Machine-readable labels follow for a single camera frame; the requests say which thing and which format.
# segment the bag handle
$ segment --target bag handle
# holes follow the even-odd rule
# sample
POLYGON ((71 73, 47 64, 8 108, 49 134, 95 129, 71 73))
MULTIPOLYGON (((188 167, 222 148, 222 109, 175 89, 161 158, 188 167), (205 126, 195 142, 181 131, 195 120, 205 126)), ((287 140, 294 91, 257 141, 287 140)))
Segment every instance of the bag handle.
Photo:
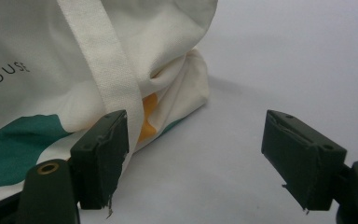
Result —
POLYGON ((144 121, 136 76, 100 0, 58 0, 58 4, 86 58, 106 113, 127 111, 130 153, 123 162, 124 171, 144 121))

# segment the brass screw hole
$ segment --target brass screw hole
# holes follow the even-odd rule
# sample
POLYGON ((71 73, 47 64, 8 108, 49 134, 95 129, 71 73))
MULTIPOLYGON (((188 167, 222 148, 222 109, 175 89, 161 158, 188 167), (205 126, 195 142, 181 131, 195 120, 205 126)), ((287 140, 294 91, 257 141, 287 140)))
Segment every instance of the brass screw hole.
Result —
POLYGON ((59 167, 60 167, 60 165, 57 162, 49 162, 49 163, 46 163, 46 164, 40 166, 37 169, 37 173, 40 175, 49 175, 49 174, 55 172, 56 170, 58 170, 59 167))

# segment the teal print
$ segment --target teal print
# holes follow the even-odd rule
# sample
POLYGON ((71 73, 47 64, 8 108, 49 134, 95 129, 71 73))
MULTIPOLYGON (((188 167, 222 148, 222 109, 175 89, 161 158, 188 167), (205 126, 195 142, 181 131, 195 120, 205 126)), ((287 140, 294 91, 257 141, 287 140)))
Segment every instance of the teal print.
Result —
POLYGON ((0 187, 20 183, 40 154, 69 134, 57 115, 22 117, 0 129, 0 187))

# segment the white surface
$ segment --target white surface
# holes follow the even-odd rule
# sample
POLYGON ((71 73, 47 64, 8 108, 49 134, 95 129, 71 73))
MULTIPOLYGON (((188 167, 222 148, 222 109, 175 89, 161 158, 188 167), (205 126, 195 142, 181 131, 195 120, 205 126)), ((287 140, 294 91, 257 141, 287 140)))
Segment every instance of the white surface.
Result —
POLYGON ((101 223, 336 223, 336 204, 306 215, 260 148, 275 109, 358 161, 358 1, 221 1, 200 50, 210 102, 133 156, 101 223))

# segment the tote bag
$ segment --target tote bag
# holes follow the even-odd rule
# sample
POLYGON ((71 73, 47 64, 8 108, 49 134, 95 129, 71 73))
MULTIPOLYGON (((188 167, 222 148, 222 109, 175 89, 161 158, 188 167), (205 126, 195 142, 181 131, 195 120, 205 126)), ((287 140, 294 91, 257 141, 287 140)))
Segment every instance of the tote bag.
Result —
POLYGON ((130 153, 208 98, 194 49, 214 0, 0 1, 0 200, 26 172, 68 159, 101 116, 125 109, 130 153))

